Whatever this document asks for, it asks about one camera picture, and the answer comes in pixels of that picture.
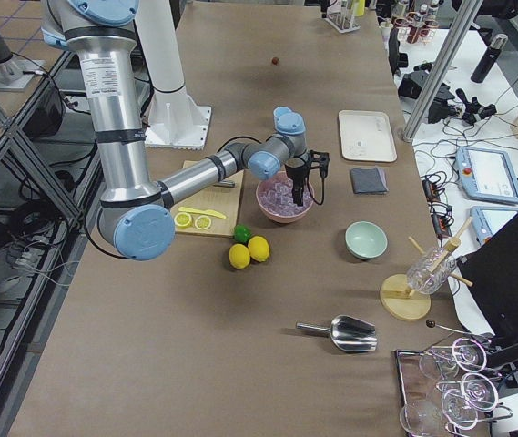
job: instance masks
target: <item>green bowl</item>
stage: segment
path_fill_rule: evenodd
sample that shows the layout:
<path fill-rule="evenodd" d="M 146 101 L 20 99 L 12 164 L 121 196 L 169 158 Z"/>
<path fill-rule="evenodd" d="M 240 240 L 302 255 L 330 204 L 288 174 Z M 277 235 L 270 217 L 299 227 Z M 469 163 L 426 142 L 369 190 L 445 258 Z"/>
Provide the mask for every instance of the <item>green bowl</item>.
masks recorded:
<path fill-rule="evenodd" d="M 369 221 L 356 221 L 346 230 L 346 246 L 359 259 L 379 257 L 388 247 L 384 231 Z"/>

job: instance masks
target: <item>black cylinder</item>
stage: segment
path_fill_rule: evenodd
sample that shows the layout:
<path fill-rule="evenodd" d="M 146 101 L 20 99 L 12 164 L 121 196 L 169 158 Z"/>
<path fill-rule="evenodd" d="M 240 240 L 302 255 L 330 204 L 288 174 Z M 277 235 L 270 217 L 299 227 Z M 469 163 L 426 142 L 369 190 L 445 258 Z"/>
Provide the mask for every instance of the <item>black cylinder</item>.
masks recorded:
<path fill-rule="evenodd" d="M 505 34 L 495 36 L 471 75 L 471 80 L 473 82 L 481 84 L 481 82 L 485 80 L 489 71 L 492 69 L 493 64 L 495 64 L 495 61 L 499 57 L 499 54 L 502 52 L 502 48 L 505 46 L 506 41 L 507 35 Z"/>
<path fill-rule="evenodd" d="M 518 361 L 518 343 L 487 355 L 487 367 L 492 369 L 499 369 L 510 362 L 516 361 Z"/>

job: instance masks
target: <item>scoop handle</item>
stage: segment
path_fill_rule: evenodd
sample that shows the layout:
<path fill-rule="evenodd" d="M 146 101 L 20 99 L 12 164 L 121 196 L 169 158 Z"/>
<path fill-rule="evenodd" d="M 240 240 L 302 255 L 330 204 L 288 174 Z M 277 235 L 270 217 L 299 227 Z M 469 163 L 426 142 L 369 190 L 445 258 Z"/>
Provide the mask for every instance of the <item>scoop handle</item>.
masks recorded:
<path fill-rule="evenodd" d="M 311 332 L 317 332 L 319 334 L 330 335 L 331 329 L 325 326 L 313 325 L 312 323 L 297 323 L 295 327 L 298 330 L 310 330 Z"/>

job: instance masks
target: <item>black chair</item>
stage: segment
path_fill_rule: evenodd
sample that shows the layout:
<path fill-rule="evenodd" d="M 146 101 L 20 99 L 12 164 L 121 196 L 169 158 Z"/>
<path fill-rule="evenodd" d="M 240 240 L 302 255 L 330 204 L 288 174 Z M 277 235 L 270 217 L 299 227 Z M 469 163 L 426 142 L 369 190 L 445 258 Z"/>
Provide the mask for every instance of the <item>black chair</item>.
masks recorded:
<path fill-rule="evenodd" d="M 455 11 L 459 10 L 462 0 L 451 0 L 452 8 Z M 518 0 L 483 0 L 479 12 L 479 15 L 488 15 L 492 18 L 499 18 L 500 20 L 509 20 L 518 16 Z M 479 33 L 482 35 L 485 43 L 489 45 L 491 43 L 493 30 L 480 28 Z"/>

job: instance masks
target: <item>pink bowl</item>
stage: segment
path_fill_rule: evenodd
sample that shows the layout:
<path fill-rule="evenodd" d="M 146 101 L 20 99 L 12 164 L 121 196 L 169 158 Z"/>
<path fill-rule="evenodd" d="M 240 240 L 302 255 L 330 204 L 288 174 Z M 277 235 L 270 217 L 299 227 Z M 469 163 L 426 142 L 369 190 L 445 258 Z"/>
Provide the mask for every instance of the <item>pink bowl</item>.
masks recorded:
<path fill-rule="evenodd" d="M 307 214 L 313 206 L 310 193 L 306 188 L 303 193 L 303 206 L 298 207 L 293 204 L 292 188 L 293 183 L 284 171 L 280 171 L 271 179 L 260 181 L 256 195 L 263 214 L 277 223 L 292 223 Z"/>

